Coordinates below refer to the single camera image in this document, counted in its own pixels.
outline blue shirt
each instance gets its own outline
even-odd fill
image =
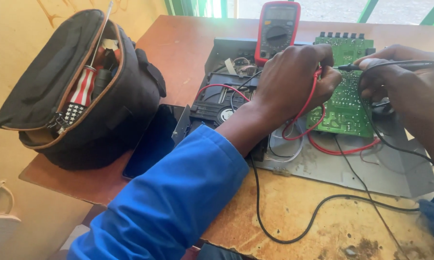
[[[131,180],[72,243],[68,259],[180,259],[248,171],[227,139],[201,126]]]

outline smartphone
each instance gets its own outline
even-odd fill
[[[161,104],[122,171],[133,179],[144,174],[181,142],[190,126],[190,107]]]

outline digital multimeter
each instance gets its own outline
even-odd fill
[[[254,55],[257,66],[264,66],[275,54],[294,45],[300,17],[301,6],[296,2],[274,1],[263,5]]]

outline tool bag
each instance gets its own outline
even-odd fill
[[[104,19],[92,9],[64,21],[0,109],[0,128],[18,131],[24,146],[63,169],[98,169],[133,149],[166,96],[160,71],[108,21],[101,37],[118,41],[117,71],[97,97],[84,97],[86,107],[70,111],[68,96],[86,76]]]

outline green circuit board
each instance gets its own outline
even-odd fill
[[[365,40],[361,34],[356,39],[335,37],[317,37],[315,44],[331,44],[334,56],[334,66],[352,63],[358,58],[366,55],[368,48],[373,48],[373,40]],[[358,79],[361,71],[352,71],[342,73],[342,81],[332,94],[332,97],[324,103],[326,108],[323,121],[315,128],[318,131],[326,131],[338,134],[354,135],[360,137],[373,137],[373,129],[366,117],[366,111],[363,109],[358,99]],[[369,112],[370,103],[364,101],[365,109]],[[307,128],[315,125],[322,115],[321,107],[313,109],[307,114]]]

